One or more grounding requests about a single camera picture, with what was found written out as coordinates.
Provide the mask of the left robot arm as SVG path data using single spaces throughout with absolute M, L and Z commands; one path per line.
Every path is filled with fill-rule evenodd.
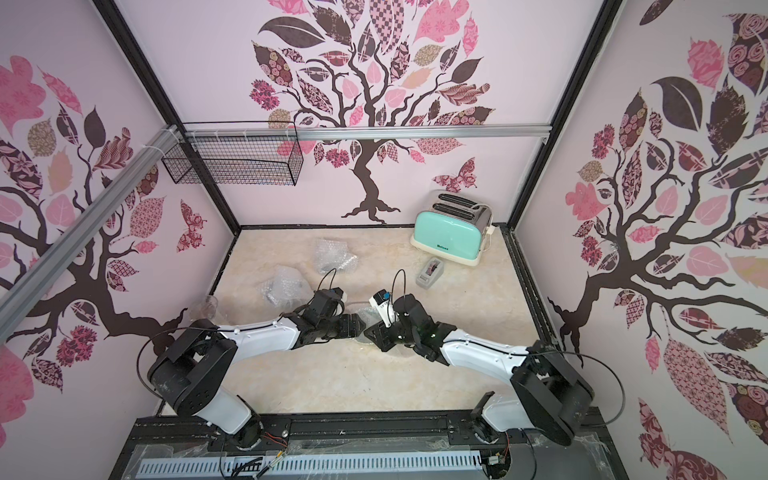
M 230 367 L 267 353 L 357 338 L 364 330 L 356 314 L 311 319 L 291 313 L 244 326 L 218 326 L 201 319 L 158 356 L 147 379 L 177 416 L 199 417 L 250 444 L 261 436 L 260 416 L 223 386 Z

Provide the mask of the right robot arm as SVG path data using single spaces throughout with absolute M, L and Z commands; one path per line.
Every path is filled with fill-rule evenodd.
M 502 344 L 437 322 L 412 294 L 393 299 L 380 290 L 369 304 L 379 321 L 364 335 L 381 351 L 404 345 L 429 362 L 470 369 L 511 386 L 512 394 L 488 392 L 472 410 L 477 437 L 535 429 L 558 445 L 572 444 L 594 391 L 562 352 L 540 341 L 530 347 Z

